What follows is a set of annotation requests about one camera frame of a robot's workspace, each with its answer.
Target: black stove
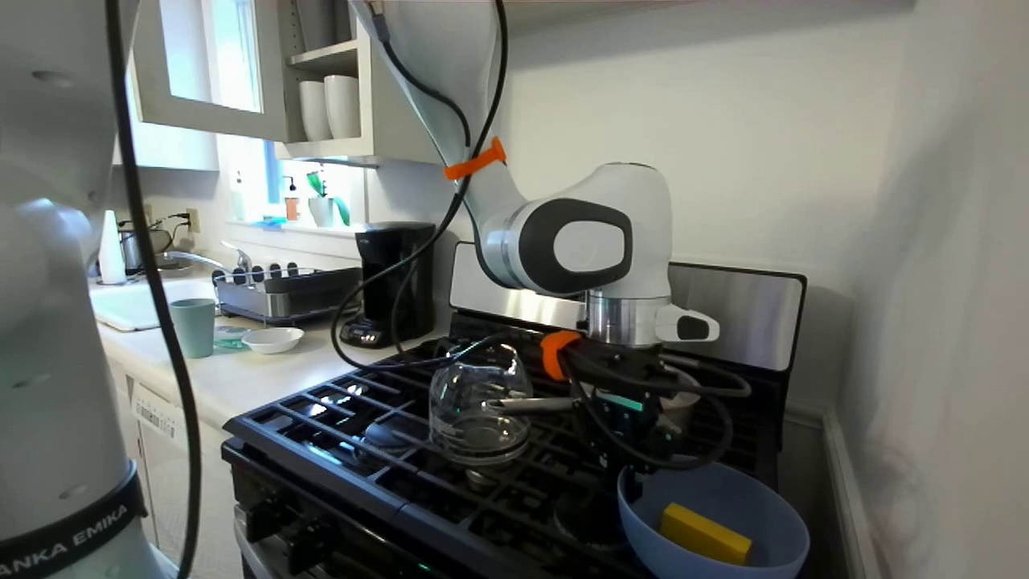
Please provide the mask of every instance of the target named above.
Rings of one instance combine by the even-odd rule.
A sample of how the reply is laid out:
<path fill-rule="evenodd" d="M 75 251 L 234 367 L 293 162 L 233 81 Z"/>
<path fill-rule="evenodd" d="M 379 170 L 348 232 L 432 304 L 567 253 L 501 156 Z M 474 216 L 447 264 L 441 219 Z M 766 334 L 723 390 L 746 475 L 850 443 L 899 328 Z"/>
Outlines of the black stove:
<path fill-rule="evenodd" d="M 620 538 L 618 472 L 598 460 L 603 436 L 582 413 L 533 416 L 529 449 L 496 471 L 457 468 L 428 441 L 441 357 L 457 340 L 512 333 L 539 328 L 459 311 L 447 340 L 233 417 L 222 453 L 247 566 L 271 575 L 647 575 Z M 567 397 L 537 372 L 533 352 L 523 363 L 537 397 Z M 729 401 L 729 416 L 723 464 L 774 486 L 782 416 L 761 398 Z M 699 453 L 723 427 L 706 401 L 687 424 Z"/>

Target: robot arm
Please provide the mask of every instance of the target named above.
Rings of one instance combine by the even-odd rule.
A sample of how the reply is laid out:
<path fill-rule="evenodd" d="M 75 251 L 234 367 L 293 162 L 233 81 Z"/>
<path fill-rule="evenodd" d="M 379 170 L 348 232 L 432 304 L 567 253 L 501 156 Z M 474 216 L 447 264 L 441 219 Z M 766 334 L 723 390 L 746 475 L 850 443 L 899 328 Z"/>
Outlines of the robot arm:
<path fill-rule="evenodd" d="M 353 0 L 447 166 L 474 159 L 471 136 L 499 85 L 501 24 L 493 0 Z M 505 163 L 467 192 L 482 269 L 501 288 L 590 296 L 590 333 L 607 343 L 681 340 L 702 319 L 668 304 L 668 187 L 647 163 L 606 163 L 582 185 L 529 204 Z"/>

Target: kitchen counter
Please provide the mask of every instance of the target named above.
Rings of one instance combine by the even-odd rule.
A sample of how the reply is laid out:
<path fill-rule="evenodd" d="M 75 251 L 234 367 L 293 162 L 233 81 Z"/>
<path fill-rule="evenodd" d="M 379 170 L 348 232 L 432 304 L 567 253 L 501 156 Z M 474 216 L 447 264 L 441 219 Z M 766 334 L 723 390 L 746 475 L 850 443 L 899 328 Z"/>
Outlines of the kitchen counter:
<path fill-rule="evenodd" d="M 205 279 L 170 279 L 163 288 L 168 288 L 168 300 L 211 296 L 211 288 Z M 138 294 L 138 290 L 144 288 L 96 288 L 95 294 Z M 261 328 L 258 322 L 222 319 L 222 314 L 217 324 Z M 117 333 L 100 324 L 100 339 L 110 363 L 127 371 L 133 381 L 144 383 L 154 397 L 180 407 L 170 357 L 157 328 Z M 362 363 L 373 363 L 373 362 L 392 357 L 395 352 L 351 347 L 348 353 Z M 233 352 L 233 353 L 211 353 L 204 362 L 188 362 L 188 367 L 191 367 L 200 417 L 209 421 L 211 427 L 222 427 L 228 417 L 251 413 L 263 401 L 320 385 L 351 371 L 351 363 L 343 363 L 329 340 L 329 322 L 305 324 L 305 339 L 300 340 L 297 352 L 285 352 L 285 353 Z"/>

